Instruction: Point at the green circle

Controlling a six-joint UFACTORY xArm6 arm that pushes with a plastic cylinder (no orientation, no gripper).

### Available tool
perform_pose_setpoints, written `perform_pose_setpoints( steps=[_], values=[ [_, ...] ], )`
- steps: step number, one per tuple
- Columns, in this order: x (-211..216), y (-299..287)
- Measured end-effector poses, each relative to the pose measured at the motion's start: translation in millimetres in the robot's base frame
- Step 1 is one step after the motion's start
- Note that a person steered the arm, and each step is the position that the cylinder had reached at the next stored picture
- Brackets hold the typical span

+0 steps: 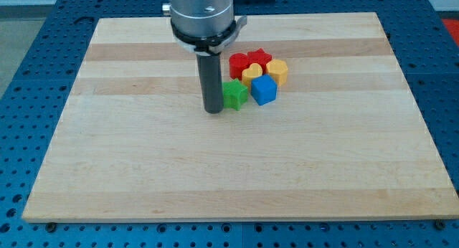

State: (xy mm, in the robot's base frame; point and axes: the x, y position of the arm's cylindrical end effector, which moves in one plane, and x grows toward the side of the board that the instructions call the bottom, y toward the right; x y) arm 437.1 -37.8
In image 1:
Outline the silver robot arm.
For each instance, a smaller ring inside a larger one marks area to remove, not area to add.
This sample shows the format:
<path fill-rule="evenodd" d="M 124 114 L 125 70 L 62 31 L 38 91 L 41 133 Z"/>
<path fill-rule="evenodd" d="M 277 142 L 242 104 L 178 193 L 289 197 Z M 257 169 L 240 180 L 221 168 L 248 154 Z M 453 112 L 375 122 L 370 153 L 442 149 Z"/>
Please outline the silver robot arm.
<path fill-rule="evenodd" d="M 169 0 L 169 16 L 176 41 L 200 56 L 222 53 L 247 24 L 235 18 L 233 0 Z"/>

